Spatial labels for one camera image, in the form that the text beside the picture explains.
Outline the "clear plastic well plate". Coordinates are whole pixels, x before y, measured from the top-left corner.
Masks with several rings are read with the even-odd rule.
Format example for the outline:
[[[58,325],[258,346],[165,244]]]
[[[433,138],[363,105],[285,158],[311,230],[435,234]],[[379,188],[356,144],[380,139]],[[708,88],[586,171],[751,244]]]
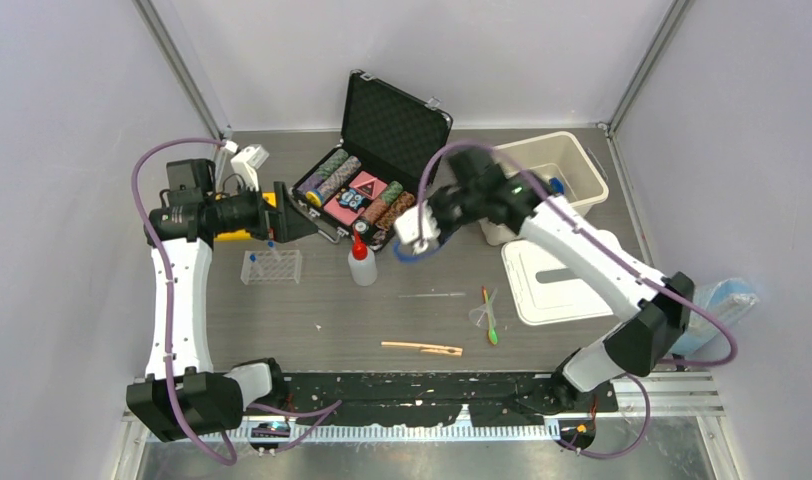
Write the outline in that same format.
[[[250,252],[251,251],[246,251],[243,256],[240,274],[240,279],[243,284],[300,283],[303,256],[299,250],[279,251],[281,256],[280,261],[274,260],[269,250],[258,251],[263,257],[262,266],[259,272],[253,273],[249,270],[248,257]]]

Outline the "blue safety glasses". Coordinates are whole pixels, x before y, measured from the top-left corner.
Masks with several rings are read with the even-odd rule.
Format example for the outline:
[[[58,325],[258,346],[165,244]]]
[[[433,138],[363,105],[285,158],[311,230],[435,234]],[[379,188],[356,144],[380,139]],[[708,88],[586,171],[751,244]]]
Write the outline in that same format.
[[[392,238],[392,252],[394,257],[404,264],[414,264],[431,258],[440,252],[446,245],[448,238],[422,239],[412,243],[404,243],[399,237]]]

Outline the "beige plastic bin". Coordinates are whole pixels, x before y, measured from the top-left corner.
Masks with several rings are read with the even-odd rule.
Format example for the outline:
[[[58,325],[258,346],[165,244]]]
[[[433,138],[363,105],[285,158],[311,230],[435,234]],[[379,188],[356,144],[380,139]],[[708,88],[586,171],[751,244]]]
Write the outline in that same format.
[[[609,196],[603,175],[570,132],[518,140],[498,145],[497,149],[545,181],[558,180],[570,205],[583,217]]]

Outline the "yellow test tube rack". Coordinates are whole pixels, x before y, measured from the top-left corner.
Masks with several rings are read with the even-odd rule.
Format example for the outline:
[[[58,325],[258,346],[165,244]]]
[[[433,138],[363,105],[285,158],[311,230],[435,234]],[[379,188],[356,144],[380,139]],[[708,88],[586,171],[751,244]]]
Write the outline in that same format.
[[[264,192],[262,194],[262,196],[269,205],[271,205],[271,206],[276,206],[277,205],[277,198],[276,198],[276,194],[274,192]],[[231,242],[231,241],[245,241],[245,240],[251,240],[251,239],[252,239],[252,235],[249,232],[247,232],[246,230],[237,230],[237,231],[234,231],[234,232],[228,232],[228,233],[219,234],[215,238],[215,241],[216,242]]]

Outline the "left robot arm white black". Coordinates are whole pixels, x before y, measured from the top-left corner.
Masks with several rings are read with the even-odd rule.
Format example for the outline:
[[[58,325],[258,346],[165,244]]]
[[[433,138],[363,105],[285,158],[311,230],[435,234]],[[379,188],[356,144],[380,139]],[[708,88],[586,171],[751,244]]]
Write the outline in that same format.
[[[155,437],[173,442],[233,430],[251,404],[278,413],[289,398],[272,358],[214,370],[206,294],[216,238],[245,231],[287,243],[317,227],[283,182],[275,182],[270,204],[249,185],[234,195],[219,193],[211,160],[173,161],[166,174],[162,204],[149,212],[145,229],[156,276],[154,345],[145,379],[128,386],[126,404]]]

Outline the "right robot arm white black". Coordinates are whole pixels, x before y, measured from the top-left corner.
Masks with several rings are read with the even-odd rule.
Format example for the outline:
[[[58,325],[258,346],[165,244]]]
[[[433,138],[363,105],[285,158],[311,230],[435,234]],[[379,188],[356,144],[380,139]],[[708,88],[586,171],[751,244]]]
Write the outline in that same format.
[[[505,173],[499,151],[474,142],[437,150],[425,166],[409,210],[415,234],[401,241],[417,253],[441,246],[464,225],[490,220],[508,227],[568,268],[605,301],[618,323],[570,354],[554,375],[553,397],[578,410],[600,384],[621,375],[646,377],[686,332],[695,293],[684,272],[667,275],[610,247],[600,230],[536,173]]]

